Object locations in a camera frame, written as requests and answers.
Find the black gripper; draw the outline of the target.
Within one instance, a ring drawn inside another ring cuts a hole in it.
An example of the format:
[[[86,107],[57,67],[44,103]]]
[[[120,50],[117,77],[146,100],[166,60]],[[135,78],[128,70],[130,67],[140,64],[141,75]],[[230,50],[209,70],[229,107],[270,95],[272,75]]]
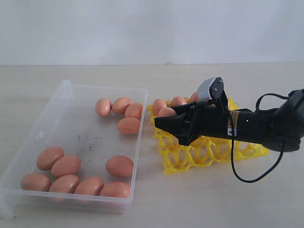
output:
[[[189,145],[201,136],[232,139],[234,127],[229,125],[228,98],[224,91],[215,100],[190,102],[171,108],[177,116],[157,117],[154,125],[175,136],[179,145]]]

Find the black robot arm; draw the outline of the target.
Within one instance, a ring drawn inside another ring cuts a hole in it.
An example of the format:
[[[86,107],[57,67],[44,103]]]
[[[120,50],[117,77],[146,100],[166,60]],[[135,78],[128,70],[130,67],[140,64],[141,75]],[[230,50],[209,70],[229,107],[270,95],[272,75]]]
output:
[[[174,107],[176,116],[157,117],[156,128],[188,146],[201,136],[257,143],[273,151],[299,150],[304,136],[304,91],[294,90],[269,110],[229,110],[225,93],[214,105],[192,102]]]

